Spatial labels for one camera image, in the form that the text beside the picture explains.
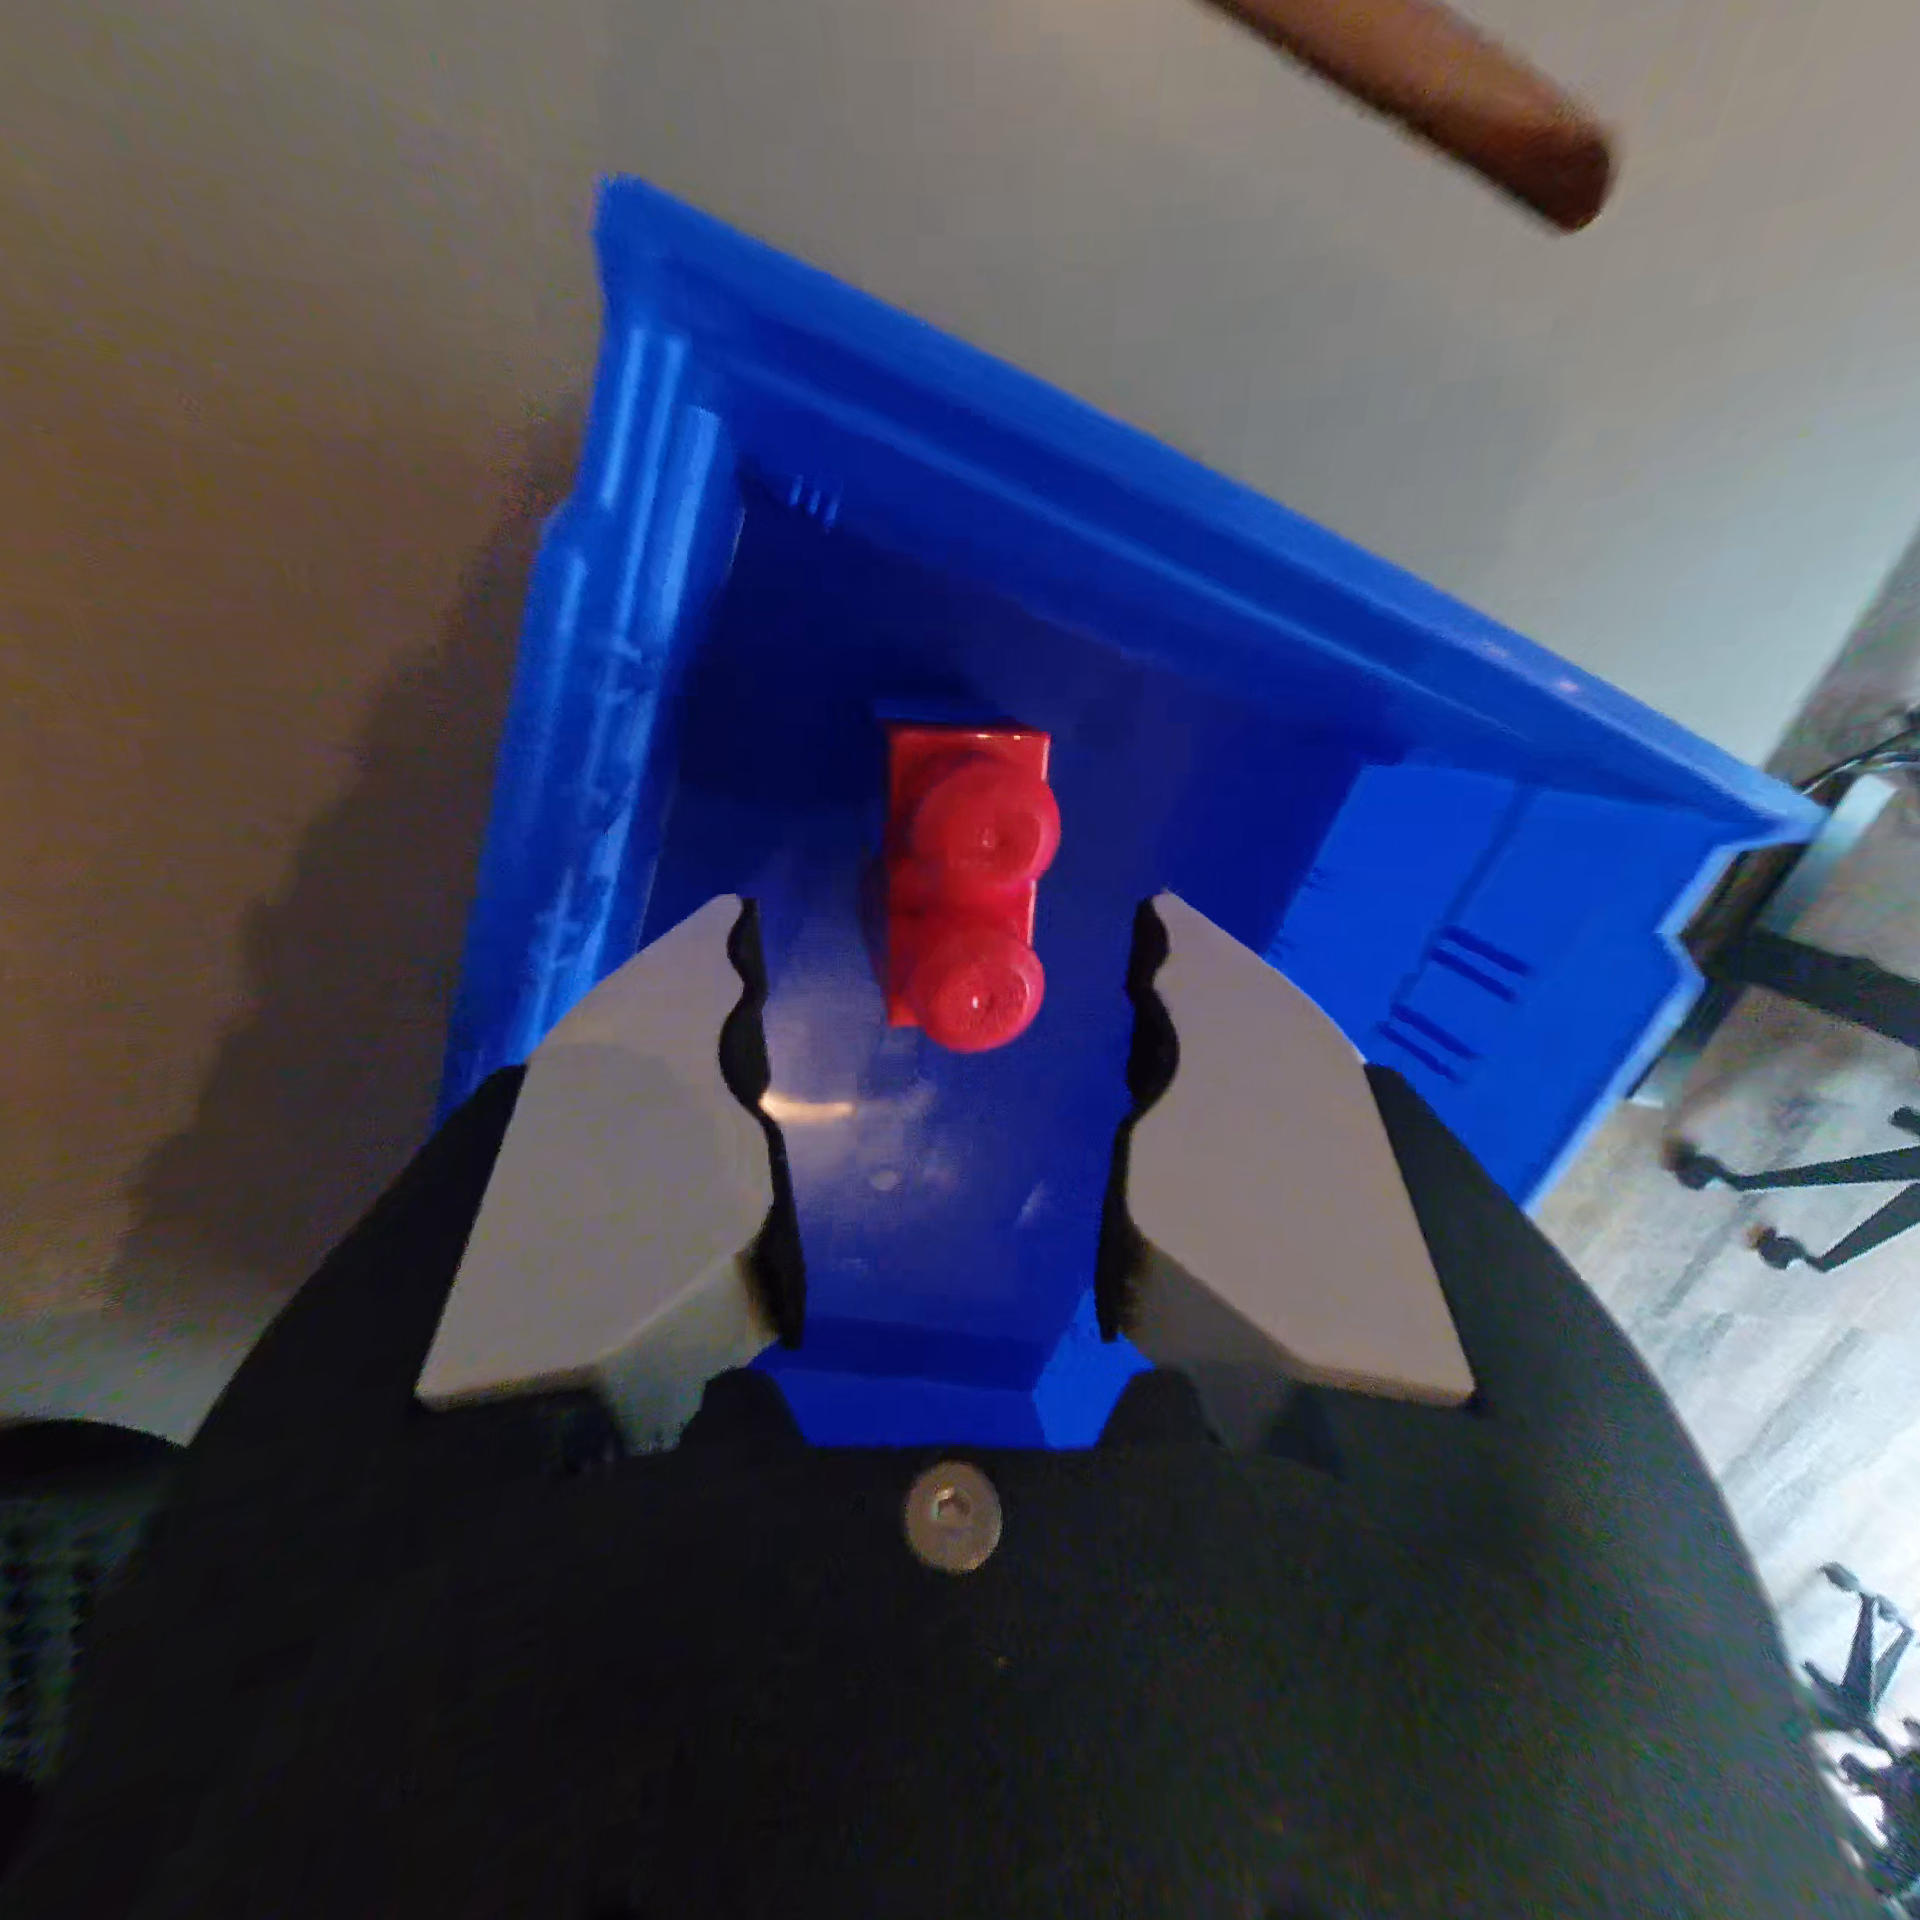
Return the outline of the blue plastic bin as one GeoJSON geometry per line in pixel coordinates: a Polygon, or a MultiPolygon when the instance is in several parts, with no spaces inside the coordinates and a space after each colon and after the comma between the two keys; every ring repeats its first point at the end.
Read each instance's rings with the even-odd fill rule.
{"type": "Polygon", "coordinates": [[[640,180],[597,210],[584,464],[520,632],[441,1111],[708,896],[759,908],[828,1447],[1067,1450],[1136,909],[1172,895],[1529,1204],[1696,993],[1683,931],[1816,809],[1045,381],[640,180]],[[883,1005],[888,730],[1049,740],[1045,1001],[883,1005]]]}

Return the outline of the red two-stud mega block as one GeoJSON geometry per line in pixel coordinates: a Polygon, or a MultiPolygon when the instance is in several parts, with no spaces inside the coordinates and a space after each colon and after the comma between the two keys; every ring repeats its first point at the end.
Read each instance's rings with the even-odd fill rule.
{"type": "Polygon", "coordinates": [[[1018,1043],[1047,976],[1040,884],[1063,843],[1049,735],[884,725],[880,987],[890,1027],[954,1053],[1018,1043]]]}

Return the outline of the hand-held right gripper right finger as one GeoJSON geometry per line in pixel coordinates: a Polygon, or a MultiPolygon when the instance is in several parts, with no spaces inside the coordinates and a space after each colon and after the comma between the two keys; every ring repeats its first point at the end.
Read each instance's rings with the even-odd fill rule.
{"type": "Polygon", "coordinates": [[[1100,1335],[1203,1409],[1283,1409],[1298,1386],[1466,1407],[1472,1367],[1346,1033],[1175,895],[1138,905],[1122,991],[1100,1335]]]}

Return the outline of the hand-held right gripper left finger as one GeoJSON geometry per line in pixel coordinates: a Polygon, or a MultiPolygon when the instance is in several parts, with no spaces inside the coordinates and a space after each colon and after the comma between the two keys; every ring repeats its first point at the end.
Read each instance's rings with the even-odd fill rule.
{"type": "Polygon", "coordinates": [[[808,1269],[756,904],[716,896],[535,1049],[417,1384],[432,1409],[592,1392],[695,1410],[799,1348],[808,1269]]]}

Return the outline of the brown wooden bar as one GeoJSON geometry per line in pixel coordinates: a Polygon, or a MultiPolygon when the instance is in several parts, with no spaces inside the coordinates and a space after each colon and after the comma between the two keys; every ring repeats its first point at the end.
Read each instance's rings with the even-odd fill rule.
{"type": "Polygon", "coordinates": [[[1560,233],[1589,229],[1613,193],[1617,143],[1595,111],[1448,5],[1217,11],[1560,233]]]}

